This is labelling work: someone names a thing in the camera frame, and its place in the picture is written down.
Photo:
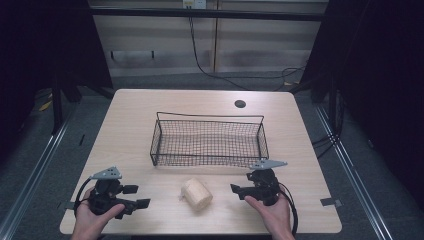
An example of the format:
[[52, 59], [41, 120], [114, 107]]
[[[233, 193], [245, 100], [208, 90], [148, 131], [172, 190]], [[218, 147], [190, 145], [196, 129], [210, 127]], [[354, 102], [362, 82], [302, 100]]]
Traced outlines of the black wire mesh basket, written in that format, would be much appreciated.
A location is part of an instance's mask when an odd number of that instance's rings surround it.
[[269, 158], [262, 115], [156, 114], [155, 166], [250, 167]]

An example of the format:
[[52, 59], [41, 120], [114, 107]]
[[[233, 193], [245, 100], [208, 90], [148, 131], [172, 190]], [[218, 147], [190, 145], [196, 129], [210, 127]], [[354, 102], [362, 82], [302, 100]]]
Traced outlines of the metal floor rail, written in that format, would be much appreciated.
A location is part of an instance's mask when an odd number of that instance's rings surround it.
[[49, 138], [41, 156], [35, 165], [34, 170], [29, 175], [23, 189], [19, 192], [16, 202], [8, 211], [4, 221], [0, 224], [0, 240], [12, 240], [17, 227], [19, 226], [32, 198], [38, 188], [42, 177], [44, 176], [53, 156], [55, 155], [62, 139], [68, 129], [70, 120], [73, 118], [75, 111], [72, 110], [63, 120], [58, 130]]
[[393, 240], [384, 218], [365, 187], [343, 142], [330, 127], [329, 115], [323, 106], [317, 106], [316, 112], [377, 238], [379, 240]]

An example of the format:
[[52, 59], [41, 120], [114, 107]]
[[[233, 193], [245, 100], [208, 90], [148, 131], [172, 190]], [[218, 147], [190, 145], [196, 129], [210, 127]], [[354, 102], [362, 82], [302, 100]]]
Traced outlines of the person's left hand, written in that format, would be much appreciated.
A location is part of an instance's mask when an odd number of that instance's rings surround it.
[[123, 204], [117, 204], [102, 215], [92, 213], [87, 201], [92, 190], [93, 188], [89, 188], [85, 192], [84, 200], [77, 208], [71, 240], [97, 240], [108, 222], [125, 209]]

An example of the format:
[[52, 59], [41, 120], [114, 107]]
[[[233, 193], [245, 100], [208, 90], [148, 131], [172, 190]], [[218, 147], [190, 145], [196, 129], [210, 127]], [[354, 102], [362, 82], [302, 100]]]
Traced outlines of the black curtain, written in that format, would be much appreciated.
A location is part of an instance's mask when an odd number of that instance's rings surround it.
[[329, 0], [302, 77], [335, 86], [424, 211], [424, 0]]
[[18, 142], [36, 92], [113, 86], [88, 0], [0, 0], [0, 164]]

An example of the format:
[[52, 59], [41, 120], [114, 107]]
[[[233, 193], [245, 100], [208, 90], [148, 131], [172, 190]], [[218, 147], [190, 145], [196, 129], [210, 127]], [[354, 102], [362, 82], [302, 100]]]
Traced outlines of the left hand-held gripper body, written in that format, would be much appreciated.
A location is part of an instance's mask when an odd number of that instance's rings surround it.
[[88, 198], [90, 210], [96, 215], [102, 215], [117, 204], [123, 204], [125, 209], [116, 216], [122, 219], [124, 215], [131, 215], [137, 209], [137, 203], [133, 200], [120, 199], [118, 194], [123, 194], [120, 180], [122, 174], [116, 166], [109, 167], [90, 176], [90, 180], [95, 180], [96, 184]]

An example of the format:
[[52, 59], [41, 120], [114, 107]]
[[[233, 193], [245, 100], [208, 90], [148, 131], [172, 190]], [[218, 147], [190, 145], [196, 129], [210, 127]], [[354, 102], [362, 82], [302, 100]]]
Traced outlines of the person's right hand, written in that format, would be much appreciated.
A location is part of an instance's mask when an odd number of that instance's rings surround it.
[[251, 196], [246, 196], [244, 200], [259, 213], [272, 240], [295, 240], [291, 230], [289, 203], [282, 193], [278, 194], [278, 200], [272, 206], [265, 206]]

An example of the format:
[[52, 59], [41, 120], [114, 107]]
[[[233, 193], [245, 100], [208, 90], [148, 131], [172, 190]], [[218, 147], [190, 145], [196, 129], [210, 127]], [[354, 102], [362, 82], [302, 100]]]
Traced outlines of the black upright stand post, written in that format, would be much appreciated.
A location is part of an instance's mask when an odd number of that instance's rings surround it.
[[59, 79], [57, 77], [54, 77], [52, 80], [52, 103], [54, 114], [54, 125], [52, 134], [55, 135], [63, 124], [61, 87]]

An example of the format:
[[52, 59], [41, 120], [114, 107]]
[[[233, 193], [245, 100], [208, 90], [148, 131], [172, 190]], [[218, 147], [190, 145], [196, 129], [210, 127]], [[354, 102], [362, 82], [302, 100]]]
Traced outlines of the black horizontal frame bar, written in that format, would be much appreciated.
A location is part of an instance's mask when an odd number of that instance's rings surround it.
[[191, 17], [191, 18], [223, 18], [223, 19], [258, 19], [258, 20], [287, 20], [314, 21], [326, 19], [324, 14], [258, 12], [232, 10], [197, 10], [197, 9], [148, 9], [148, 8], [107, 8], [93, 7], [89, 9], [92, 15], [105, 16], [151, 16], [151, 17]]

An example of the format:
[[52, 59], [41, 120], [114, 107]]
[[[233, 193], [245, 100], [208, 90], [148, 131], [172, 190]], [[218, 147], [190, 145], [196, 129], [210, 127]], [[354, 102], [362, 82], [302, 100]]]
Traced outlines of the beige cylindrical bread roll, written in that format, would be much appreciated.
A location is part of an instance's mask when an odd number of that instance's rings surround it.
[[204, 209], [213, 199], [212, 193], [196, 178], [183, 183], [181, 195], [195, 211]]

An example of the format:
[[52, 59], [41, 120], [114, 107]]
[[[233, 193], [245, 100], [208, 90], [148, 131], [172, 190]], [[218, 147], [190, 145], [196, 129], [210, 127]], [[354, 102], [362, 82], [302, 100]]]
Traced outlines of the white wall socket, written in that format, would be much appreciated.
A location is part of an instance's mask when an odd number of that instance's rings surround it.
[[201, 9], [207, 8], [206, 0], [182, 0], [184, 9]]

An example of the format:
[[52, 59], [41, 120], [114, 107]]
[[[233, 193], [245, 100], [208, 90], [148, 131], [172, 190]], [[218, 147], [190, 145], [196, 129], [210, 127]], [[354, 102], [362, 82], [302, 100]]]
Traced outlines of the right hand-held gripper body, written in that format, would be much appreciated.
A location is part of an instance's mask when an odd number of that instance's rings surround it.
[[259, 160], [252, 164], [249, 169], [255, 172], [257, 180], [253, 182], [246, 193], [258, 201], [262, 201], [265, 206], [272, 206], [278, 200], [280, 191], [278, 179], [273, 171], [276, 167], [286, 166], [287, 162], [275, 160]]

